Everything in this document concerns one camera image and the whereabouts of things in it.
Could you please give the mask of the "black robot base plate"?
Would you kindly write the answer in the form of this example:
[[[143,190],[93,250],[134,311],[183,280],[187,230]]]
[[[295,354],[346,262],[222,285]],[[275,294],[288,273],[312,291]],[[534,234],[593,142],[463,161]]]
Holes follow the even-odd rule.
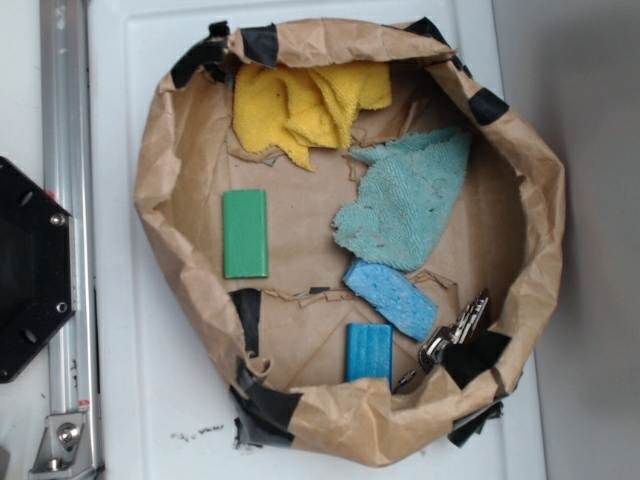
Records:
[[[1,382],[14,381],[75,311],[72,217],[1,159]]]

